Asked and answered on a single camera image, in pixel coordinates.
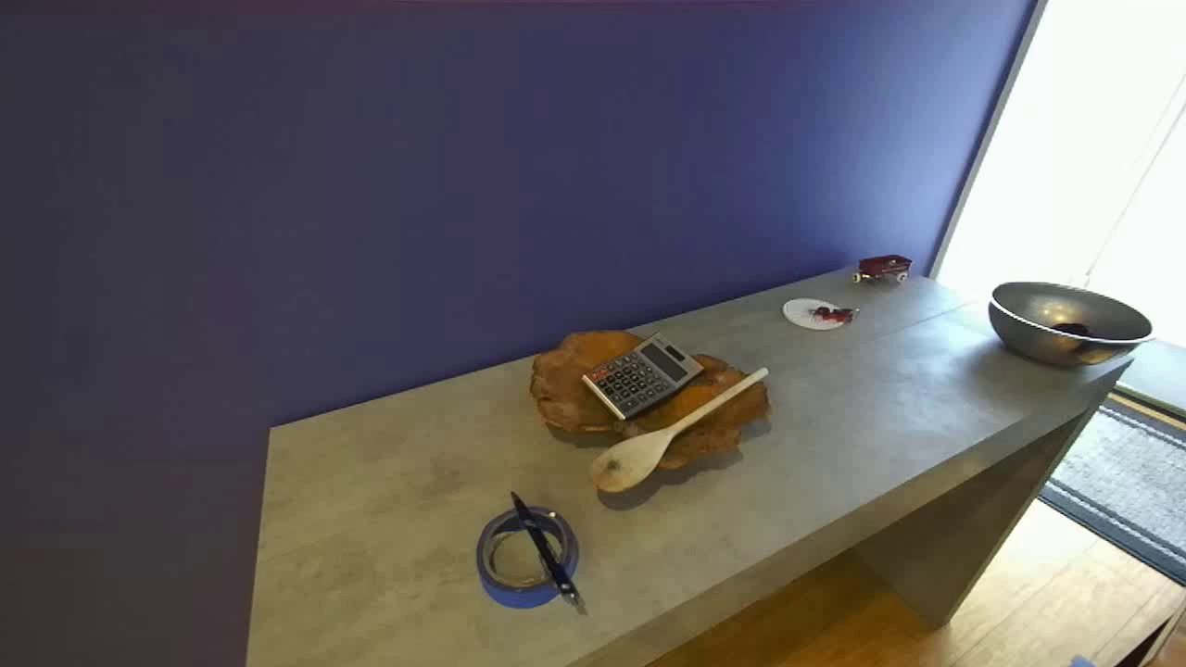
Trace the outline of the blue pen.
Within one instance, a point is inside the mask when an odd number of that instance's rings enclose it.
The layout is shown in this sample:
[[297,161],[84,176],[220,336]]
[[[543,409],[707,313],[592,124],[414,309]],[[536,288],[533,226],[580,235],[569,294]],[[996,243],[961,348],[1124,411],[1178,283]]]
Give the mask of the blue pen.
[[555,591],[569,606],[575,606],[580,612],[585,612],[580,587],[570,581],[569,566],[562,566],[561,558],[551,551],[551,543],[548,543],[544,530],[536,528],[530,506],[525,506],[518,492],[510,492],[510,506],[517,506],[517,514],[518,514],[522,530],[530,533],[530,543],[533,543],[533,549],[536,549],[536,558],[543,558],[543,562],[544,562],[544,571],[548,571],[551,591]]

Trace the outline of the grey calculator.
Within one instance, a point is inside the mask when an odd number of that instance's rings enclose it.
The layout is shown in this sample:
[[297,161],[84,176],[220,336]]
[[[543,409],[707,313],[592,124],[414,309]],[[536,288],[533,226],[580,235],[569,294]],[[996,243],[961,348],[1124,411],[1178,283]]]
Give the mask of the grey calculator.
[[665,336],[646,336],[628,356],[588,370],[582,386],[617,414],[635,418],[702,376],[702,362]]

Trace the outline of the brown wooden slab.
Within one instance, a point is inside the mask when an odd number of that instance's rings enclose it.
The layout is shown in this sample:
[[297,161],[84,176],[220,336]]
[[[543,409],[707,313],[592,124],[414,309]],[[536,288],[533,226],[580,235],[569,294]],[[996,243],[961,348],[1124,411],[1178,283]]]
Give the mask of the brown wooden slab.
[[[641,333],[628,329],[585,329],[569,333],[551,352],[543,352],[530,370],[530,396],[544,418],[544,425],[570,444],[618,444],[635,435],[648,435],[678,423],[692,409],[707,403],[733,382],[740,370],[723,362],[719,356],[698,352],[702,376],[669,396],[665,403],[617,418],[599,396],[585,386],[603,362],[635,352]],[[746,388],[698,425],[682,432],[675,444],[665,451],[665,471],[691,471],[712,465],[740,444],[740,435],[758,425],[771,411],[771,396],[764,386]]]

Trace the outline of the wooden spoon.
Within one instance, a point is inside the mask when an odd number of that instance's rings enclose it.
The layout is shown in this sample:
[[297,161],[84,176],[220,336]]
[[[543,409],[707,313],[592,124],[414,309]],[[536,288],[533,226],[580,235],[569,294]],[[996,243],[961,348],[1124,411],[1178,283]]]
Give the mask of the wooden spoon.
[[748,394],[764,380],[766,380],[766,370],[754,370],[740,382],[733,382],[729,388],[723,388],[719,396],[712,396],[702,409],[692,409],[691,414],[682,414],[678,423],[611,444],[608,451],[599,451],[592,459],[596,491],[599,492],[628,492],[628,491],[641,485],[660,469],[665,451],[675,444],[678,435],[685,435],[691,425],[698,425],[702,418],[707,418],[723,403],[738,402],[740,394]]

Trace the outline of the grey concrete table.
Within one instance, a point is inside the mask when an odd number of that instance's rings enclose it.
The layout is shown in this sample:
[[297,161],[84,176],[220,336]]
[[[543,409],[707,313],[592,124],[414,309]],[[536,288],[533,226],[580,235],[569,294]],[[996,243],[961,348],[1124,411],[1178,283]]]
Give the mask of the grey concrete table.
[[[924,277],[802,288],[856,322],[797,329],[777,287],[655,327],[759,369],[771,414],[733,455],[628,499],[596,498],[588,451],[548,435],[525,362],[278,425],[250,667],[641,667],[974,477],[1024,509],[1042,443],[1121,380],[1006,352],[977,304]],[[518,498],[575,528],[580,606],[486,598],[473,543]]]

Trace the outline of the small white plate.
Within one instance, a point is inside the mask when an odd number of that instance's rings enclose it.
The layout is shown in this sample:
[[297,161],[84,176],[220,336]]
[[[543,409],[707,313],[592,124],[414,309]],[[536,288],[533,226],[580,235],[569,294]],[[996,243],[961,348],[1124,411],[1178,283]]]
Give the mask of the small white plate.
[[840,329],[856,319],[848,304],[797,296],[781,304],[781,314],[802,329]]

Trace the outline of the blue tape roll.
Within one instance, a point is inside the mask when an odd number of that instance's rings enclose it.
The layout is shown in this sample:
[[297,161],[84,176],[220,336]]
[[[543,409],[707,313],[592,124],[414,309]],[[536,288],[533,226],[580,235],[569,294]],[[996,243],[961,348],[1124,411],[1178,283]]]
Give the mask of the blue tape roll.
[[[575,581],[582,549],[580,549],[570,522],[555,509],[533,506],[530,513]],[[506,609],[543,609],[548,599],[562,599],[551,591],[548,571],[544,571],[530,533],[522,530],[517,509],[499,513],[498,518],[488,518],[483,528],[477,545],[473,545],[473,571],[477,571],[483,591]]]

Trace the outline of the small dark red box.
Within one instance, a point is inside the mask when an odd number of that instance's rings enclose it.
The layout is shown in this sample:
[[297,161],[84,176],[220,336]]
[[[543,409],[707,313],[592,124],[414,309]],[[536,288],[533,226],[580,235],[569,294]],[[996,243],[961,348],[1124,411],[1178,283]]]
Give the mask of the small dark red box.
[[912,276],[910,257],[869,257],[856,262],[856,283],[869,287],[902,287]]

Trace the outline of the silver metal bowl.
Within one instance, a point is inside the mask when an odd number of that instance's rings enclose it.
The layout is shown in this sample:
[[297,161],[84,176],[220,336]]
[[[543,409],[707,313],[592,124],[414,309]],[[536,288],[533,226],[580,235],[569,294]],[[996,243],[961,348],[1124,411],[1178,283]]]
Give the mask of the silver metal bowl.
[[1154,336],[1139,309],[1055,283],[1000,283],[991,294],[991,327],[1010,352],[1048,369],[1126,359]]

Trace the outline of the dark floor mat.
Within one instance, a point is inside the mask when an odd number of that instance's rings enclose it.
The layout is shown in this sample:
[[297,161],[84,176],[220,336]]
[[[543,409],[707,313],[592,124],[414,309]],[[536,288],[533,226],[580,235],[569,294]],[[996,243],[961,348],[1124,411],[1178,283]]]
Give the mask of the dark floor mat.
[[1107,396],[1042,499],[1186,587],[1186,425],[1178,418]]

